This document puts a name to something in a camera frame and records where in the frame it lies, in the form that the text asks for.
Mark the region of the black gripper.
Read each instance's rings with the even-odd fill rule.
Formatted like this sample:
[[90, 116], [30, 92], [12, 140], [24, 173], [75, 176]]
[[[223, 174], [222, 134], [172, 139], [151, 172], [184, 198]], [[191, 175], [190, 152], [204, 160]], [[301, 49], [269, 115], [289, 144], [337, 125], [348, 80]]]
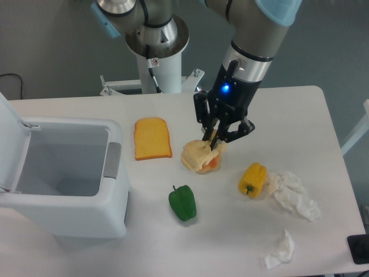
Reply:
[[[212, 150], [221, 142], [233, 142], [255, 129], [255, 125], [245, 116], [260, 82], [249, 82], [236, 77], [235, 72], [239, 68], [237, 62], [231, 62], [227, 69], [221, 66], [212, 89], [209, 92], [197, 92], [193, 96], [196, 119], [202, 124], [204, 132], [202, 141], [210, 140]], [[230, 119], [242, 119], [236, 131], [228, 131], [230, 124], [227, 119], [222, 119], [226, 115]], [[219, 126], [212, 138], [217, 121], [220, 121]]]

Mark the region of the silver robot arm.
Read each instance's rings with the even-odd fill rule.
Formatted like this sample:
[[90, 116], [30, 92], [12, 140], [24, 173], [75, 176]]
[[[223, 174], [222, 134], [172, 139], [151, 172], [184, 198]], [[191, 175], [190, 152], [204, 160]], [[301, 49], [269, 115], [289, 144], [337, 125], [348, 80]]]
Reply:
[[[255, 128], [248, 106], [276, 55], [300, 1], [206, 1], [234, 26], [216, 81], [197, 92], [194, 104], [203, 140], [214, 148]], [[182, 90], [182, 51], [189, 42], [185, 22], [171, 1], [94, 1], [93, 14], [112, 38], [123, 36], [136, 55], [143, 93]]]

